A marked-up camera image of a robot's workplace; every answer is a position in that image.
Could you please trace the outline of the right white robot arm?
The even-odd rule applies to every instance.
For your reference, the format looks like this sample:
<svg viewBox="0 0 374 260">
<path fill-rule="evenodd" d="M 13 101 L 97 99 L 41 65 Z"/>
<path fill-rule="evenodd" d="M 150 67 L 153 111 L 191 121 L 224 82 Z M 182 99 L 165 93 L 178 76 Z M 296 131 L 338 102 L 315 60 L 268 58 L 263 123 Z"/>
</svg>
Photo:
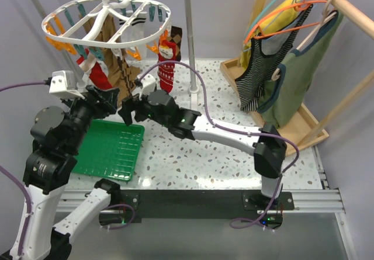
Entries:
<svg viewBox="0 0 374 260">
<path fill-rule="evenodd" d="M 263 207 L 274 209 L 281 202 L 280 181 L 286 143 L 273 126 L 256 129 L 211 123 L 206 115 L 179 107 L 163 90 L 123 99 L 118 114 L 126 125 L 152 120 L 177 138 L 211 141 L 245 152 L 254 158 L 255 171 L 261 176 Z"/>
</svg>

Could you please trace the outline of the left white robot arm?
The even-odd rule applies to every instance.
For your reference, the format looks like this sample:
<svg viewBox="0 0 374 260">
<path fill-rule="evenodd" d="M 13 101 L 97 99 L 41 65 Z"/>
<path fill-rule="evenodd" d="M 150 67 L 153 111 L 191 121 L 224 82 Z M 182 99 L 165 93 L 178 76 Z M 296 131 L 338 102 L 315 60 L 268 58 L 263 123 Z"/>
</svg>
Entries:
<svg viewBox="0 0 374 260">
<path fill-rule="evenodd" d="M 76 156 L 91 123 L 117 112 L 118 89 L 86 87 L 83 96 L 62 98 L 69 106 L 42 109 L 30 133 L 33 152 L 26 160 L 23 181 L 16 185 L 25 196 L 20 228 L 12 248 L 1 259 L 67 259 L 75 237 L 99 212 L 120 205 L 119 184 L 101 179 L 88 197 L 66 219 L 54 223 L 57 206 Z"/>
</svg>

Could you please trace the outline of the brown argyle sock front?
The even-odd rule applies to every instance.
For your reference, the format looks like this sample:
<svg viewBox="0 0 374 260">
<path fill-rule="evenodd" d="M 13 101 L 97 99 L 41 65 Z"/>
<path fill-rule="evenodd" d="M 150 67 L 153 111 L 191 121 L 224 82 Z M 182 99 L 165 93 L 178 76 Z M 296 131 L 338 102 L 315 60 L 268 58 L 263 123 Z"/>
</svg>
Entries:
<svg viewBox="0 0 374 260">
<path fill-rule="evenodd" d="M 116 57 L 113 54 L 113 72 L 110 81 L 114 88 L 119 89 L 117 98 L 118 107 L 121 107 L 124 98 L 131 96 L 136 87 L 135 79 L 140 73 L 141 70 L 139 67 L 128 65 L 124 57 Z"/>
</svg>

